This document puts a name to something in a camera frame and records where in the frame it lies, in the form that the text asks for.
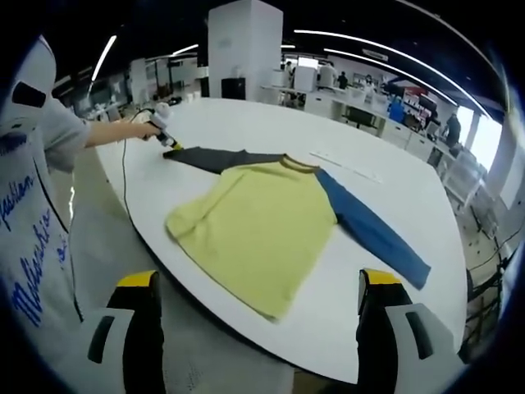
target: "gray t-shirt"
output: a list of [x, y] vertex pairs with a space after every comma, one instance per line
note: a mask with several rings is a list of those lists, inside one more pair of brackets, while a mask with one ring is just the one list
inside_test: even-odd
[[89, 123], [49, 99], [37, 128], [0, 137], [0, 279], [28, 339], [51, 366], [80, 326], [68, 234], [49, 169], [70, 172]]
[[337, 78], [337, 70], [330, 64], [325, 64], [319, 69], [319, 86], [322, 88], [333, 88]]

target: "ceiling light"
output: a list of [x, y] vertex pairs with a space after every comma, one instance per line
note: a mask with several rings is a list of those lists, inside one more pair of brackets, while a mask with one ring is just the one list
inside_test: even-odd
[[63, 96], [64, 94], [68, 94], [69, 92], [72, 92], [72, 91], [73, 91], [73, 87], [71, 86], [70, 88], [67, 88], [63, 92], [59, 93], [58, 95]]
[[383, 49], [386, 49], [386, 50], [391, 51], [393, 53], [397, 53], [398, 55], [406, 57], [407, 59], [412, 60], [413, 62], [416, 62], [420, 66], [423, 66], [423, 67], [427, 68], [428, 70], [434, 72], [435, 74], [437, 74], [438, 76], [440, 76], [441, 78], [443, 78], [444, 80], [446, 80], [447, 82], [452, 84], [457, 90], [459, 90], [461, 93], [463, 93], [465, 96], [467, 96], [476, 105], [476, 107], [478, 107], [487, 117], [492, 119], [491, 115], [486, 111], [486, 109], [471, 94], [469, 94], [465, 89], [463, 89], [461, 86], [456, 84], [453, 80], [451, 80], [445, 74], [443, 74], [440, 71], [436, 70], [434, 67], [427, 65], [426, 63], [422, 62], [421, 60], [416, 59], [415, 57], [412, 57], [412, 56], [408, 55], [407, 53], [403, 53], [401, 51], [398, 51], [397, 49], [393, 49], [391, 47], [387, 47], [386, 45], [383, 45], [383, 44], [374, 43], [373, 41], [370, 41], [368, 39], [360, 39], [359, 37], [352, 37], [350, 35], [329, 33], [329, 32], [326, 32], [326, 31], [314, 31], [314, 30], [294, 30], [294, 32], [295, 33], [300, 33], [300, 34], [329, 35], [331, 37], [339, 37], [341, 39], [352, 39], [353, 41], [359, 41], [361, 43], [373, 45], [373, 46], [376, 46], [378, 48], [383, 48]]
[[183, 52], [189, 51], [189, 50], [191, 50], [191, 49], [195, 49], [195, 48], [197, 48], [198, 46], [199, 46], [198, 44], [190, 45], [189, 47], [182, 48], [182, 49], [179, 49], [178, 51], [175, 51], [175, 52], [172, 53], [170, 56], [177, 56], [179, 53], [183, 53]]
[[330, 53], [339, 53], [340, 55], [346, 55], [346, 56], [351, 56], [351, 57], [356, 57], [357, 59], [362, 59], [362, 60], [366, 60], [367, 62], [372, 62], [372, 63], [376, 63], [380, 66], [383, 66], [383, 67], [386, 67], [386, 68], [389, 68], [391, 69], [392, 71], [395, 71], [399, 74], [403, 74], [404, 76], [408, 76], [409, 78], [415, 80], [416, 82], [418, 82], [419, 84], [421, 85], [424, 85], [426, 86], [428, 89], [431, 89], [433, 90], [434, 92], [436, 92], [437, 94], [439, 94], [443, 99], [447, 100], [448, 102], [452, 103], [453, 105], [455, 105], [456, 107], [458, 106], [458, 104], [453, 100], [451, 99], [449, 96], [447, 96], [446, 94], [440, 92], [438, 89], [436, 89], [434, 86], [431, 86], [429, 85], [427, 82], [424, 82], [422, 80], [420, 80], [419, 78], [416, 78], [415, 76], [412, 76], [410, 75], [408, 72], [404, 72], [402, 70], [400, 70], [399, 68], [395, 68], [393, 66], [391, 66], [390, 64], [385, 64], [383, 62], [378, 62], [377, 60], [374, 60], [374, 59], [371, 59], [369, 57], [365, 57], [365, 56], [359, 56], [359, 55], [356, 55], [356, 54], [353, 54], [353, 53], [347, 53], [347, 52], [342, 52], [342, 51], [336, 51], [335, 49], [328, 49], [328, 48], [325, 48], [325, 52], [330, 52]]
[[60, 85], [64, 85], [66, 82], [69, 82], [71, 80], [71, 76], [65, 76], [64, 78], [58, 80], [55, 82], [55, 85], [53, 86], [53, 89], [56, 89]]
[[93, 66], [89, 66], [89, 67], [85, 68], [84, 70], [79, 71], [77, 74], [79, 76], [81, 76], [81, 75], [83, 75], [83, 74], [85, 74], [85, 73], [87, 73], [88, 71], [91, 71], [91, 70], [93, 70]]
[[97, 79], [98, 72], [100, 71], [100, 66], [104, 62], [104, 59], [106, 58], [106, 55], [109, 52], [109, 50], [111, 49], [111, 47], [112, 47], [113, 43], [115, 42], [115, 40], [116, 40], [116, 35], [112, 35], [109, 38], [109, 40], [107, 41], [106, 47], [102, 51], [102, 55], [100, 55], [100, 58], [98, 59], [97, 66], [95, 67], [95, 71], [93, 72], [93, 76], [91, 77], [92, 81]]

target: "computer monitor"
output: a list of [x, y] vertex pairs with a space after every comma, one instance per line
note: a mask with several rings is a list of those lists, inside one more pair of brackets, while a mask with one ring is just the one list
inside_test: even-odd
[[403, 98], [404, 96], [404, 87], [398, 86], [395, 84], [386, 84], [383, 88], [388, 94], [392, 94], [393, 96], [398, 96]]
[[423, 94], [419, 96], [419, 105], [421, 105], [423, 108], [426, 108], [431, 113], [437, 110], [437, 103], [430, 97]]

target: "blue object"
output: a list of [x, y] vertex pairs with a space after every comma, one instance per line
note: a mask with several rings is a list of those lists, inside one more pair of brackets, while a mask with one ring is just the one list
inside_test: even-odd
[[403, 110], [403, 104], [399, 100], [395, 100], [390, 105], [390, 113], [388, 116], [393, 121], [397, 121], [398, 123], [403, 123], [404, 120], [404, 110]]
[[330, 200], [338, 223], [363, 248], [421, 290], [430, 267], [390, 226], [324, 170], [316, 172], [316, 177]]

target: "white table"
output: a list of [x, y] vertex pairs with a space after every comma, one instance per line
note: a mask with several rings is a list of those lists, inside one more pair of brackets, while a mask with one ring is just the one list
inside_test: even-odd
[[[203, 98], [175, 106], [172, 119], [169, 132], [185, 147], [287, 152], [322, 165], [432, 267], [421, 291], [402, 278], [403, 284], [413, 302], [425, 304], [450, 329], [455, 349], [460, 348], [467, 304], [465, 261], [452, 209], [430, 166], [358, 129], [273, 105]], [[122, 147], [118, 143], [98, 148], [107, 178], [120, 197]], [[163, 265], [250, 341], [303, 369], [356, 383], [358, 271], [394, 271], [335, 227], [287, 315], [277, 323], [266, 320], [213, 281], [167, 234], [167, 214], [207, 193], [217, 176], [163, 159], [163, 151], [156, 140], [129, 140], [126, 153], [130, 215]], [[312, 156], [312, 151], [343, 167]]]
[[261, 86], [262, 89], [273, 89], [288, 93], [300, 93], [306, 94], [306, 107], [305, 112], [313, 113], [321, 117], [327, 117], [335, 121], [339, 121], [342, 116], [344, 106], [360, 109], [361, 111], [368, 112], [374, 117], [379, 119], [379, 125], [376, 125], [377, 131], [375, 136], [386, 140], [391, 144], [397, 146], [400, 149], [406, 150], [413, 156], [420, 158], [423, 162], [426, 162], [433, 149], [437, 149], [442, 152], [448, 159], [454, 157], [450, 154], [448, 147], [440, 141], [432, 142], [426, 135], [418, 134], [415, 131], [410, 130], [407, 126], [393, 121], [389, 118], [389, 114], [386, 111], [377, 111], [371, 104], [363, 103], [356, 100], [352, 100], [349, 97], [348, 92], [334, 88], [333, 91], [329, 89], [314, 90], [312, 92], [303, 92], [291, 88], [282, 88], [279, 86]]

